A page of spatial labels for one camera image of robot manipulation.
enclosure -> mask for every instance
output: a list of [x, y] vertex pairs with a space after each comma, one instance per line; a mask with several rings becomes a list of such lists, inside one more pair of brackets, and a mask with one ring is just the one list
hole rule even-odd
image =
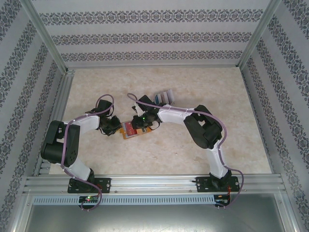
[[[308, 0], [0, 6], [0, 231], [309, 231]], [[40, 156], [50, 123], [106, 93], [130, 121], [127, 93], [153, 100], [168, 89], [174, 106], [204, 105], [225, 124], [225, 162], [244, 173], [239, 198], [214, 207], [226, 192], [194, 182], [211, 172], [209, 151], [161, 123], [126, 140], [80, 136], [79, 159], [110, 178], [100, 206], [82, 212], [87, 194], [67, 193], [70, 177]]]

vented metal strip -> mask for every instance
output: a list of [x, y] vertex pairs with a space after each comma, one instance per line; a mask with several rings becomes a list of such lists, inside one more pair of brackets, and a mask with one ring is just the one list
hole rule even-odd
[[[79, 196], [36, 196], [33, 205], [78, 205]], [[215, 204], [213, 195], [103, 196], [100, 205]]]

robotic arm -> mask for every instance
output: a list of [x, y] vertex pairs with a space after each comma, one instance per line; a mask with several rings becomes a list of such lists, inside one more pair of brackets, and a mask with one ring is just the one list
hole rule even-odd
[[[159, 125], [163, 122], [185, 125], [194, 142], [199, 147], [208, 151], [207, 156], [211, 167], [210, 181], [207, 180], [203, 184], [205, 187], [204, 189], [209, 189], [210, 191], [226, 191], [231, 179], [231, 171], [222, 164], [218, 149], [218, 144], [222, 139], [221, 131], [223, 128], [218, 121], [209, 116], [189, 112], [190, 110], [194, 110], [211, 115], [209, 110], [203, 105], [199, 105], [196, 108], [183, 109], [161, 103], [158, 106], [164, 106], [162, 109], [158, 108], [146, 95], [139, 99], [139, 101], [149, 104], [150, 106], [135, 103], [133, 109], [138, 115], [133, 117], [131, 122], [132, 127], [134, 129], [151, 127], [155, 121], [159, 123]], [[86, 112], [86, 114], [91, 115], [82, 117], [69, 126], [65, 147], [64, 167], [62, 167], [66, 172], [74, 176], [74, 178], [77, 177], [91, 184], [95, 183], [96, 180], [93, 170], [77, 158], [79, 139], [80, 135], [93, 129], [100, 130], [102, 134], [110, 136], [121, 128], [119, 119], [116, 116], [111, 117], [112, 113], [110, 113], [110, 110], [100, 114], [100, 112], [111, 108], [111, 105], [112, 103], [109, 101], [99, 100], [96, 108]], [[67, 124], [67, 122], [61, 121], [51, 122], [41, 149], [41, 157], [43, 159], [53, 164], [61, 164], [64, 148], [64, 143], [61, 139], [64, 138]], [[76, 179], [73, 181], [76, 188], [83, 192], [92, 192], [94, 190], [94, 187], [87, 183]]]
[[[99, 100], [96, 108], [86, 112], [87, 117], [74, 121], [69, 129], [66, 143], [66, 155], [64, 160], [64, 166], [66, 171], [71, 173], [74, 177], [94, 184], [95, 177], [92, 169], [87, 167], [78, 157], [78, 145], [80, 135], [90, 130], [100, 130], [102, 134], [110, 136], [114, 134], [119, 128], [121, 123], [117, 116], [112, 117], [110, 110], [103, 114], [97, 114], [108, 109], [112, 105], [111, 102], [106, 100]], [[52, 121], [42, 149], [41, 157], [53, 164], [60, 164], [62, 159], [62, 152], [64, 143], [61, 139], [64, 138], [64, 132], [68, 122]], [[93, 188], [80, 181], [76, 181], [78, 189], [83, 189], [90, 192]]]
[[[139, 101], [156, 106], [146, 95], [141, 97]], [[164, 106], [164, 109], [135, 103], [132, 108], [138, 115], [133, 117], [131, 123], [132, 127], [134, 129], [150, 127], [155, 121], [158, 122], [159, 125], [163, 122], [172, 122], [186, 126], [194, 142], [199, 147], [208, 151], [207, 156], [211, 168], [211, 184], [216, 190], [226, 189], [227, 183], [231, 177], [231, 171], [224, 167], [219, 158], [218, 144], [222, 138], [222, 127], [219, 122], [202, 114], [188, 112], [194, 110], [211, 114], [203, 105], [190, 109], [177, 107], [170, 109], [170, 105], [163, 103], [159, 106]]]

floor panel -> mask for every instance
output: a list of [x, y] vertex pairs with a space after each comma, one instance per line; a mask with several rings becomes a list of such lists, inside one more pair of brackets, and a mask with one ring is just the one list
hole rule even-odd
[[[205, 105], [226, 125], [223, 144], [226, 163], [247, 174], [271, 173], [249, 98], [239, 68], [113, 68], [77, 70], [73, 79], [64, 120], [95, 107], [99, 96], [115, 98], [119, 119], [128, 121], [135, 112], [126, 94], [138, 97], [171, 88], [175, 106]], [[198, 147], [186, 127], [163, 123], [138, 137], [124, 140], [99, 131], [81, 136], [78, 157], [96, 174], [207, 174], [206, 150]], [[50, 174], [62, 174], [52, 165]]]

metal profile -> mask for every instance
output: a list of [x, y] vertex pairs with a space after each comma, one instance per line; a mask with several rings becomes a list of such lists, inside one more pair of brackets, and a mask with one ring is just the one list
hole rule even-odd
[[[67, 106], [67, 102], [69, 99], [70, 89], [72, 86], [73, 77], [75, 74], [75, 70], [68, 70], [62, 76], [62, 80], [60, 83], [59, 93], [56, 97], [55, 107], [50, 118], [50, 122], [53, 120], [61, 121], [64, 115], [64, 111]], [[41, 156], [39, 156], [34, 176], [48, 174], [50, 169], [50, 163], [46, 160], [43, 160]]]
[[35, 7], [32, 4], [31, 0], [20, 0], [23, 8], [25, 9], [27, 15], [31, 19], [33, 25], [35, 26], [36, 30], [38, 31], [41, 39], [45, 43], [48, 51], [51, 53], [52, 57], [54, 58], [57, 66], [60, 68], [62, 73], [65, 73], [67, 70], [67, 66], [64, 63], [52, 37], [48, 33], [42, 19], [40, 18], [38, 12], [36, 11]]
[[[100, 205], [215, 204], [213, 195], [104, 196]], [[79, 196], [36, 196], [33, 205], [79, 205]]]
[[[192, 195], [198, 193], [197, 176], [208, 175], [97, 175], [111, 178], [111, 192], [108, 195]], [[28, 177], [23, 195], [68, 196], [69, 177], [65, 175], [40, 175]], [[241, 194], [280, 193], [285, 191], [280, 174], [246, 174]], [[208, 195], [226, 194], [209, 192]]]
[[272, 16], [274, 15], [277, 7], [279, 6], [281, 0], [271, 0], [262, 15], [260, 22], [258, 23], [257, 27], [254, 30], [245, 50], [243, 51], [237, 67], [240, 68], [242, 71], [247, 63], [249, 57], [251, 56], [256, 44], [258, 43], [259, 39], [261, 38], [263, 32], [265, 31], [268, 23], [270, 22]]

